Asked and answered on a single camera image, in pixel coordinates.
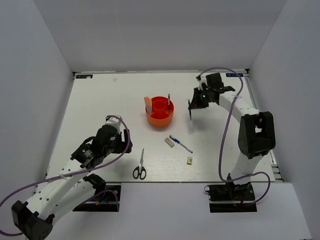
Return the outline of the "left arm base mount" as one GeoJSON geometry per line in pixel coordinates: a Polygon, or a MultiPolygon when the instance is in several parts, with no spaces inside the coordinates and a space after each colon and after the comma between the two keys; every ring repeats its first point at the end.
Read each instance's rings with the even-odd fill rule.
{"type": "Polygon", "coordinates": [[[92,198],[91,200],[82,203],[75,207],[73,212],[118,212],[120,209],[120,200],[121,200],[121,184],[111,184],[106,185],[105,188],[110,191],[101,193],[100,195],[92,198]]]}

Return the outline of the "beige barcode eraser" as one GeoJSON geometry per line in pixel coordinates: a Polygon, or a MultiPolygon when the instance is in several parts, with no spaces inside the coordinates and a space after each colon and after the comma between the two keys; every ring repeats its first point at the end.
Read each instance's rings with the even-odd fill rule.
{"type": "Polygon", "coordinates": [[[187,158],[186,164],[187,164],[187,165],[192,165],[192,163],[193,163],[193,158],[189,156],[189,157],[187,158]]]}

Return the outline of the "white rectangular eraser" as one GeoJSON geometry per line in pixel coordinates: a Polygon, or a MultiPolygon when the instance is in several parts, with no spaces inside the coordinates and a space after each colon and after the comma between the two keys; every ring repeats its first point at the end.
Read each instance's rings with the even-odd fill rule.
{"type": "Polygon", "coordinates": [[[171,141],[170,138],[165,138],[164,141],[171,147],[173,148],[175,146],[175,144],[171,141]]]}

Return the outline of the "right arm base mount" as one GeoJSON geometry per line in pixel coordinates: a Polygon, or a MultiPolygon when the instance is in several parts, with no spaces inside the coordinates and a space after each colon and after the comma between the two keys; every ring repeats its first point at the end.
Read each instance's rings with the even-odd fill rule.
{"type": "Polygon", "coordinates": [[[255,213],[257,205],[252,184],[206,185],[204,191],[209,196],[210,213],[255,213]]]}

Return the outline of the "orange cap highlighter marker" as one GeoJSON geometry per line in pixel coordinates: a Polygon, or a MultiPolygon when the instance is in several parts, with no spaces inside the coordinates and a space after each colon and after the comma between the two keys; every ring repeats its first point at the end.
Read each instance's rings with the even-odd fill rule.
{"type": "Polygon", "coordinates": [[[153,113],[152,111],[152,99],[148,96],[144,97],[144,103],[145,103],[145,109],[148,115],[151,115],[153,113]]]}

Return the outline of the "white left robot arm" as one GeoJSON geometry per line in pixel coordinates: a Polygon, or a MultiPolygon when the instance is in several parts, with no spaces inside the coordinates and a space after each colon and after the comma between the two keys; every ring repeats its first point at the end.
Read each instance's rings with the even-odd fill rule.
{"type": "Polygon", "coordinates": [[[93,173],[110,154],[122,157],[132,150],[130,130],[120,130],[121,122],[113,117],[85,139],[71,154],[59,175],[44,181],[45,186],[26,201],[12,207],[14,225],[29,240],[44,240],[64,215],[90,200],[99,200],[115,192],[106,181],[93,173]]]}

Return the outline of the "black handled scissors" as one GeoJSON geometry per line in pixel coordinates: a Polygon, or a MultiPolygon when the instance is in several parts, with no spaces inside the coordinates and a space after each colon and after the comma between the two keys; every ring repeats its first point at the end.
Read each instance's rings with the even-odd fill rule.
{"type": "Polygon", "coordinates": [[[143,166],[143,163],[144,163],[144,149],[142,149],[141,151],[139,165],[132,172],[132,176],[135,180],[138,180],[138,179],[144,180],[147,176],[147,171],[143,166]]]}

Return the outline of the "blue ballpoint pen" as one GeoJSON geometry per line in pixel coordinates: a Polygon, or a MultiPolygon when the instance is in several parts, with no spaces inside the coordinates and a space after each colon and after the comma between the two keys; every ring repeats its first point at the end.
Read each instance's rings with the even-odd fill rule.
{"type": "Polygon", "coordinates": [[[172,135],[170,135],[169,136],[169,138],[171,139],[171,140],[173,140],[175,143],[177,143],[177,144],[179,144],[180,146],[182,146],[184,149],[186,149],[189,153],[193,153],[193,151],[190,149],[190,148],[188,148],[187,146],[185,146],[183,143],[181,143],[177,138],[175,138],[175,137],[173,137],[172,135]]]}

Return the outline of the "green gel pen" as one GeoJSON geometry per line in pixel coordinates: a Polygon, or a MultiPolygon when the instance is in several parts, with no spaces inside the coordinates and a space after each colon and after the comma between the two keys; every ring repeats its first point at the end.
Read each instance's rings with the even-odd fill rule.
{"type": "Polygon", "coordinates": [[[168,112],[168,115],[171,114],[171,99],[170,99],[170,94],[167,95],[167,112],[168,112]]]}

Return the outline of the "dark blue clear pen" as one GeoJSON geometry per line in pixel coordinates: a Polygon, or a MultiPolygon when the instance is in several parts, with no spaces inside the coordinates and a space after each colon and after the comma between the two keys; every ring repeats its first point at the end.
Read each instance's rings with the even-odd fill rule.
{"type": "Polygon", "coordinates": [[[190,101],[190,99],[188,99],[187,101],[188,101],[189,120],[192,121],[191,101],[190,101]]]}

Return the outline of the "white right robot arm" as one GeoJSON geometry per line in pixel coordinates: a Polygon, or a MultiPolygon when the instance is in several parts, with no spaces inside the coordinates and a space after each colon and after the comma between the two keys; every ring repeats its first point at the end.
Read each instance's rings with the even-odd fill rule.
{"type": "Polygon", "coordinates": [[[274,118],[269,111],[260,111],[250,106],[231,86],[224,85],[221,74],[212,73],[196,77],[199,85],[193,90],[188,110],[204,109],[210,103],[228,111],[227,120],[235,118],[239,122],[238,147],[240,154],[233,170],[224,180],[228,184],[226,195],[236,200],[244,193],[245,185],[256,175],[255,168],[263,156],[276,146],[274,118]]]}

